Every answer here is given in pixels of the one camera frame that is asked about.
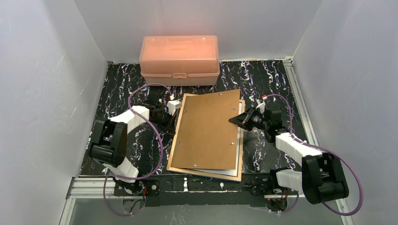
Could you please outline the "aluminium front mounting rail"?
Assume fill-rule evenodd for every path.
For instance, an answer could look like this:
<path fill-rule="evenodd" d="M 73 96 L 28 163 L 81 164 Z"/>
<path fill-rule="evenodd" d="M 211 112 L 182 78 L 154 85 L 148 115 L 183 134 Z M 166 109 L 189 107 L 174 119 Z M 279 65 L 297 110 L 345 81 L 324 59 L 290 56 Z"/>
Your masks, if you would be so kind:
<path fill-rule="evenodd" d="M 68 198 L 110 198 L 136 196 L 156 197 L 166 193 L 243 193 L 281 197 L 280 188 L 266 186 L 267 173 L 246 173 L 241 181 L 220 180 L 187 174 L 154 175 L 134 183 L 123 183 L 109 177 L 73 178 Z"/>

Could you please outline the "translucent pink plastic storage box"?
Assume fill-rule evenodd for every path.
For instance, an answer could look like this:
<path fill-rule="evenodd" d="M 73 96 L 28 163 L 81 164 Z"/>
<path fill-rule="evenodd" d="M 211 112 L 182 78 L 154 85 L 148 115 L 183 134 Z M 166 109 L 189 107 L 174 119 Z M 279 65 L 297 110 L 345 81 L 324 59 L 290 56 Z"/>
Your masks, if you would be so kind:
<path fill-rule="evenodd" d="M 139 57 L 147 83 L 213 86 L 220 74 L 217 36 L 147 36 Z"/>

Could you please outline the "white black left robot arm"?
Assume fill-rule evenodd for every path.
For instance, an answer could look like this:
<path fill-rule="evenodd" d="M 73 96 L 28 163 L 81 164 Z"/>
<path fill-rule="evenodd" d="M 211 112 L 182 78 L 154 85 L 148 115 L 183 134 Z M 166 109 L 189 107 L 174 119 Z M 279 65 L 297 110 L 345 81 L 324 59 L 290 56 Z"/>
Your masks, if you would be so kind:
<path fill-rule="evenodd" d="M 148 121 L 175 134 L 176 112 L 181 106 L 181 101 L 173 97 L 163 104 L 155 94 L 118 116 L 96 120 L 88 144 L 88 157 L 108 168 L 117 180 L 134 183 L 139 171 L 126 157 L 128 134 Z"/>

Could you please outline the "hot air balloon photo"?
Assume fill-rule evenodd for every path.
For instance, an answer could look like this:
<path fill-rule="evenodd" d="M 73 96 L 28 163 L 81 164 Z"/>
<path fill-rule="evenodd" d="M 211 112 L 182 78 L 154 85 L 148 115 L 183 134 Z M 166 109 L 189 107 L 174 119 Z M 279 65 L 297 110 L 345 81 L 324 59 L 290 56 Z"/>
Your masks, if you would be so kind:
<path fill-rule="evenodd" d="M 218 174 L 218 175 L 226 175 L 226 176 L 232 176 L 232 177 L 237 177 L 238 173 L 240 171 L 239 166 L 241 165 L 241 157 L 240 157 L 240 147 L 242 144 L 242 129 L 237 128 L 237 142 L 236 142 L 236 165 L 235 169 L 193 169 L 194 171 L 198 172 L 205 172 L 205 173 L 213 173 L 213 174 Z"/>

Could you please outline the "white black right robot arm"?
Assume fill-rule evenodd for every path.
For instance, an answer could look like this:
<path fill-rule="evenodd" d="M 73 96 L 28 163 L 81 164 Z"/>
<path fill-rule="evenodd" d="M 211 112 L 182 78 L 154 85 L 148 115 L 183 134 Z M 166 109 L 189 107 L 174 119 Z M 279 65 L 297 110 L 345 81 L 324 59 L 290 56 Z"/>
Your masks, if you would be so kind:
<path fill-rule="evenodd" d="M 349 188 L 340 159 L 333 154 L 316 150 L 300 141 L 283 125 L 282 111 L 278 106 L 250 107 L 229 119 L 230 123 L 251 131 L 264 132 L 268 143 L 285 152 L 301 166 L 301 171 L 285 168 L 270 170 L 265 182 L 266 190 L 292 189 L 304 194 L 311 204 L 346 198 Z"/>

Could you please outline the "aluminium right side rail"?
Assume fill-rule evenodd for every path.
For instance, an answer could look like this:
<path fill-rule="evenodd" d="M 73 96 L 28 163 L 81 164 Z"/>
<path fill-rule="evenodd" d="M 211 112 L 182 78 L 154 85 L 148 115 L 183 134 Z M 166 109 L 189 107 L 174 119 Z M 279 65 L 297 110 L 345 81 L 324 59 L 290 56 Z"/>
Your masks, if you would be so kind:
<path fill-rule="evenodd" d="M 314 132 L 313 125 L 311 123 L 308 110 L 306 108 L 306 104 L 304 98 L 302 96 L 302 92 L 298 83 L 298 79 L 293 67 L 293 60 L 291 58 L 285 58 L 282 60 L 283 66 L 285 68 L 286 74 L 288 76 L 289 83 L 291 85 L 291 89 L 296 100 L 296 105 L 298 112 L 301 116 L 302 124 L 308 138 L 308 142 L 310 144 L 319 145 L 317 137 Z"/>

